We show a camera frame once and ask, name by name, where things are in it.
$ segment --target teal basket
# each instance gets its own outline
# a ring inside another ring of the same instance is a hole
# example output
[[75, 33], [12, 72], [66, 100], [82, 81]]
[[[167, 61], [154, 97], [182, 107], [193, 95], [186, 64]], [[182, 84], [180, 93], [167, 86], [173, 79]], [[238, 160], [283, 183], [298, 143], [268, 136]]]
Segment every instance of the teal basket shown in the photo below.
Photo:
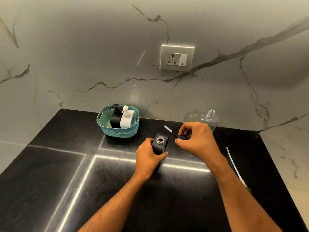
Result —
[[137, 130], [138, 130], [139, 111], [135, 107], [128, 106], [129, 110], [134, 110], [137, 115], [136, 123], [132, 127], [127, 128], [127, 129], [115, 129], [115, 128], [106, 127], [114, 112], [114, 109], [110, 109], [111, 107], [113, 107], [113, 105], [104, 107], [97, 116], [97, 123], [98, 125], [100, 125], [103, 132], [107, 136], [116, 137], [116, 138], [133, 137], [137, 133]]

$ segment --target transparent bottle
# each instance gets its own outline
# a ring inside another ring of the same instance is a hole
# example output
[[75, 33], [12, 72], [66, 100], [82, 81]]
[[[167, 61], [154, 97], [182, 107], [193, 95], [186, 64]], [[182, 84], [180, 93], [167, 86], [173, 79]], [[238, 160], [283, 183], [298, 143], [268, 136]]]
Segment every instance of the transparent bottle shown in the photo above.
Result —
[[216, 114], [215, 110], [210, 109], [206, 115], [202, 115], [201, 123], [208, 124], [209, 128], [213, 132], [219, 123], [218, 115]]

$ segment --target wall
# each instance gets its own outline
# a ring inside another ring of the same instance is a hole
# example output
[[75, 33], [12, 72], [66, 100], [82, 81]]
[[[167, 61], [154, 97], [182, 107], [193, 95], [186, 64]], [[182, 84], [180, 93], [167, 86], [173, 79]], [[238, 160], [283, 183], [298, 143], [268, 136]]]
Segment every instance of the wall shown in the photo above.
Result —
[[[172, 121], [212, 108], [220, 126], [263, 130], [287, 186], [309, 191], [308, 5], [0, 0], [1, 145], [19, 153], [60, 108]], [[160, 70], [162, 44], [195, 45], [191, 71]]]

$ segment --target electrical outlet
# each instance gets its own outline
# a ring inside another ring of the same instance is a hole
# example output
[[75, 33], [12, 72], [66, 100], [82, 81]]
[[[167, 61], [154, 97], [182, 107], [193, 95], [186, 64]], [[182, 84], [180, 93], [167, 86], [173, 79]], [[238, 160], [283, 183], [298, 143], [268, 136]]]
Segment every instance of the electrical outlet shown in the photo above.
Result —
[[194, 49], [188, 46], [162, 45], [160, 69], [189, 71]]
[[166, 54], [166, 65], [179, 65], [180, 54], [176, 53], [167, 53]]

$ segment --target black soap dispenser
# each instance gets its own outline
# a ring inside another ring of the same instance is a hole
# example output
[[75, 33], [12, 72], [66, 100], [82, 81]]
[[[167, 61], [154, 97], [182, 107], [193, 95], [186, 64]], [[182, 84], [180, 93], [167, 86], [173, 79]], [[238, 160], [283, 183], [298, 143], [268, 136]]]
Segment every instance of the black soap dispenser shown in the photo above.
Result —
[[119, 108], [118, 104], [114, 104], [110, 109], [114, 108], [114, 112], [111, 116], [111, 127], [120, 129], [120, 120], [122, 118], [122, 108]]

